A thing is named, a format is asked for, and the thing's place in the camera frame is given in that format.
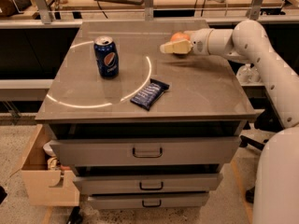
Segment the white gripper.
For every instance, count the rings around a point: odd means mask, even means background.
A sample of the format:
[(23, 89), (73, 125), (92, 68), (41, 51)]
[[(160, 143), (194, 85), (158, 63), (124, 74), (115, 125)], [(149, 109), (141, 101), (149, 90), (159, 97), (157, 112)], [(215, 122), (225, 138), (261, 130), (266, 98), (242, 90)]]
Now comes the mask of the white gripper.
[(196, 55), (207, 56), (209, 54), (208, 39), (211, 33), (212, 29), (210, 28), (185, 31), (185, 34), (189, 36), (190, 41), (187, 39), (169, 41), (160, 46), (160, 52), (168, 54), (188, 54), (190, 52)]

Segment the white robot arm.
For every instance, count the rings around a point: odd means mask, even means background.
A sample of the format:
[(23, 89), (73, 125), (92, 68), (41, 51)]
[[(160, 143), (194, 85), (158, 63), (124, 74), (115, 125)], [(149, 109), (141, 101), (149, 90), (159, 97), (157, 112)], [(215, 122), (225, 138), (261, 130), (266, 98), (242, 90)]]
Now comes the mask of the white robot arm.
[(185, 34), (162, 44), (160, 51), (219, 55), (257, 68), (283, 130), (269, 139), (259, 159), (252, 224), (299, 224), (299, 76), (272, 48), (257, 21)]

